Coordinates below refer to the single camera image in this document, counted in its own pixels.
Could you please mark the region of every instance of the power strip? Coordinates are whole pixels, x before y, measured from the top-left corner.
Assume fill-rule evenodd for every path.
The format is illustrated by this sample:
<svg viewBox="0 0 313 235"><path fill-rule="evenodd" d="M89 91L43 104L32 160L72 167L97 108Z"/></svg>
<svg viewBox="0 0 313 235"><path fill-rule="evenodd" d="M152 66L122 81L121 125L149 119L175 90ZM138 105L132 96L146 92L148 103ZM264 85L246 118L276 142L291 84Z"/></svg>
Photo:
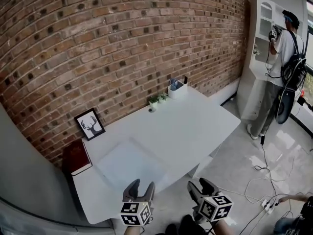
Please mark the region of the power strip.
<svg viewBox="0 0 313 235"><path fill-rule="evenodd" d="M261 203L261 206L264 208L264 206L267 204L267 202L268 202L268 200L265 199L265 200ZM272 208L269 208L269 207L270 207L270 204L266 205L266 207L264 208L264 210L266 211L266 213L267 213L268 215L270 215L270 214L273 212L275 206L273 206Z"/></svg>

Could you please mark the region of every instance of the backpack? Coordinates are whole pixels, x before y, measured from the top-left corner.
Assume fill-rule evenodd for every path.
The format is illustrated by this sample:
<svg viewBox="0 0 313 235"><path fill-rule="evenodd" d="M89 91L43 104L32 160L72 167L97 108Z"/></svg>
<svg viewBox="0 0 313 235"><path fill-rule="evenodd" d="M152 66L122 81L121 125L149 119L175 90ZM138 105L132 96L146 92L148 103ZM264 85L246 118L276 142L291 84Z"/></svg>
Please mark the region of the backpack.
<svg viewBox="0 0 313 235"><path fill-rule="evenodd" d="M305 67L306 57L304 55L304 43L302 53L299 53L297 37L291 31L289 33L292 36L294 54L291 56L289 61L281 68L281 78L285 85L285 88L296 91L307 75L307 70Z"/></svg>

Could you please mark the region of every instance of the cap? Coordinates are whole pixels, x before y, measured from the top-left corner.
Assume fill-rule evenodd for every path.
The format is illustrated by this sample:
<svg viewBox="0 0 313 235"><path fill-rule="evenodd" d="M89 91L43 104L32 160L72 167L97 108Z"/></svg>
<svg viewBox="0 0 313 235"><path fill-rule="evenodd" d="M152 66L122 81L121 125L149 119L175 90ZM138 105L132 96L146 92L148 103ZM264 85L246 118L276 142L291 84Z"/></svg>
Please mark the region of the cap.
<svg viewBox="0 0 313 235"><path fill-rule="evenodd" d="M284 14L284 17L291 22L293 27L295 27L296 29L299 28L300 22L295 14L293 14L292 12L288 10L284 10L283 14Z"/></svg>

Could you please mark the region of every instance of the deer antler picture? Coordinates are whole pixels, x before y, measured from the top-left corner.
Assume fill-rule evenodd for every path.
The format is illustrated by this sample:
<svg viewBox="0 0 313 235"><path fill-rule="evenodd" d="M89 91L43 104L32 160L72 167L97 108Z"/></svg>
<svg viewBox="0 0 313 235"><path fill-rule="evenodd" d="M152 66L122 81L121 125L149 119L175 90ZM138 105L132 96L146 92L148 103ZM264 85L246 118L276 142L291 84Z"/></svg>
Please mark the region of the deer antler picture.
<svg viewBox="0 0 313 235"><path fill-rule="evenodd" d="M97 118L94 109L91 109L75 117L75 120L78 122L79 126L85 134L85 137L88 140L95 138L105 132L101 122Z"/></svg>

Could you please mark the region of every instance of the white desk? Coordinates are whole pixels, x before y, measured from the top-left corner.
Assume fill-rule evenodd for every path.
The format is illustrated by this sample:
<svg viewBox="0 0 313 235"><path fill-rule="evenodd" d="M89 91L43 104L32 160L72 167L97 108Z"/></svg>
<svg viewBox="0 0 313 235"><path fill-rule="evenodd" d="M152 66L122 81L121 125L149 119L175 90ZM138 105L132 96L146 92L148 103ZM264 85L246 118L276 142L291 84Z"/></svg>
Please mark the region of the white desk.
<svg viewBox="0 0 313 235"><path fill-rule="evenodd" d="M147 106L108 125L106 133L84 143L96 164L119 142L130 137L139 141L168 165L166 181L156 186L156 193L196 167L240 123L191 87L184 98L168 99L154 113L148 109ZM122 207L123 193L114 192L102 177L94 166L73 177L90 224L117 217Z"/></svg>

